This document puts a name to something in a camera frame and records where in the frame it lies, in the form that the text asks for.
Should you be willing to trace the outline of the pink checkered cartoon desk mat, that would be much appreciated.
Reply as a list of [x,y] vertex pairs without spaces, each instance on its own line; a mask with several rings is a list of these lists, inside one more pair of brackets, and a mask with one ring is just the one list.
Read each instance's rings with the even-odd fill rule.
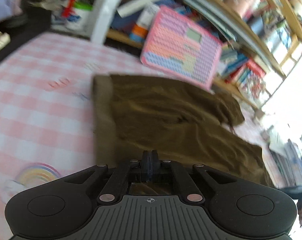
[[0,239],[288,239],[296,217],[289,196],[202,163],[182,164],[202,204],[151,180],[132,183],[114,204],[99,203],[118,165],[96,162],[95,75],[190,83],[58,34],[13,53],[0,64]]

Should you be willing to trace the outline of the white orange box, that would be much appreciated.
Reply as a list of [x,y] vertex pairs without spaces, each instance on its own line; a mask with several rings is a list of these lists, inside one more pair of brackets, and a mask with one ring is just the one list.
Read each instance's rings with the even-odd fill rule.
[[148,3],[146,5],[129,35],[132,41],[143,43],[146,40],[153,19],[158,11],[159,6],[157,4]]

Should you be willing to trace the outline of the pink learning keyboard tablet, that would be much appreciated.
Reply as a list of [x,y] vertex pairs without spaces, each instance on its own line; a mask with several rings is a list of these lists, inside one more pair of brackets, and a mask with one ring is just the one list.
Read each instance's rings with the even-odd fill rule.
[[186,16],[162,5],[154,17],[141,52],[147,67],[209,90],[222,42]]

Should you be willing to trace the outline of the stack of notebooks right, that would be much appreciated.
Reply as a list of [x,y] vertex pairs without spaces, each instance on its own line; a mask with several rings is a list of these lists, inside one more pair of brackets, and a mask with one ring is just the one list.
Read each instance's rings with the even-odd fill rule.
[[302,153],[298,144],[291,139],[273,140],[268,148],[284,181],[280,187],[302,186]]

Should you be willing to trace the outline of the white green-lid pen jar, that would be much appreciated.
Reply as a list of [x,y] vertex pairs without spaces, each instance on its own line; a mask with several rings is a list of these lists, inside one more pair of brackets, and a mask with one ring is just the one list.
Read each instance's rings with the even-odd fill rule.
[[65,26],[70,30],[84,30],[92,11],[92,5],[88,3],[75,2],[69,16],[66,18]]

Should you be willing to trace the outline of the black box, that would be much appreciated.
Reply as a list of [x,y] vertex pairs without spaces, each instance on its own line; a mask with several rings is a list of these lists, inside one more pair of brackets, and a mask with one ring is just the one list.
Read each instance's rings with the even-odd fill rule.
[[30,7],[26,10],[26,15],[28,16],[27,22],[19,27],[7,28],[5,22],[0,23],[0,31],[9,34],[11,38],[9,44],[0,50],[0,62],[29,40],[50,29],[51,11]]

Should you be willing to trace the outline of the brown corduroy pants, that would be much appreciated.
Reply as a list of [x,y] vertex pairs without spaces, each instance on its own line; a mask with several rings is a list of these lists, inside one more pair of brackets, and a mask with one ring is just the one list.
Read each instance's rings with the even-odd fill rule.
[[226,93],[163,77],[95,75],[91,102],[97,163],[116,167],[156,150],[161,159],[273,186],[261,147],[233,132],[245,118]]

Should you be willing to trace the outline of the white bookshelf upright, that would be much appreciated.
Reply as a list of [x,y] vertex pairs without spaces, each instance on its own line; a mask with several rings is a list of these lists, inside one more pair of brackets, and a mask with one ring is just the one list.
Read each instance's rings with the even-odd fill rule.
[[121,0],[103,0],[91,34],[92,43],[99,45],[104,44],[111,22],[114,18],[114,14],[120,5],[120,2]]

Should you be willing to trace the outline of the wooden shelf board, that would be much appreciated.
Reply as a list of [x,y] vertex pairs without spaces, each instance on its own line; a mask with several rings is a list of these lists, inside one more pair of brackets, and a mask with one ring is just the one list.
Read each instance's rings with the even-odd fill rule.
[[204,38],[203,46],[195,46],[176,33],[160,29],[150,31],[144,43],[132,41],[128,35],[110,29],[107,38],[142,50],[142,63],[163,72],[174,73],[209,90],[212,85],[235,95],[254,110],[259,107],[245,98],[232,84],[215,76],[221,44],[214,38]]

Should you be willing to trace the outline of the red tassel ornament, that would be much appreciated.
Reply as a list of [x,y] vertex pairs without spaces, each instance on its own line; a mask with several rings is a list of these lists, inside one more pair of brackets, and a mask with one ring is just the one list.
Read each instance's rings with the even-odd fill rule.
[[67,7],[65,8],[65,10],[62,13],[63,18],[68,18],[74,3],[75,3],[75,0],[69,0]]

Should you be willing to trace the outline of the white leaning book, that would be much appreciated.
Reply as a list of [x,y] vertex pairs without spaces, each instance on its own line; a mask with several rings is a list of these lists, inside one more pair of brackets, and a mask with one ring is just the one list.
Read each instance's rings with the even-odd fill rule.
[[143,9],[147,4],[160,0],[131,0],[117,8],[117,13],[121,17],[127,17]]

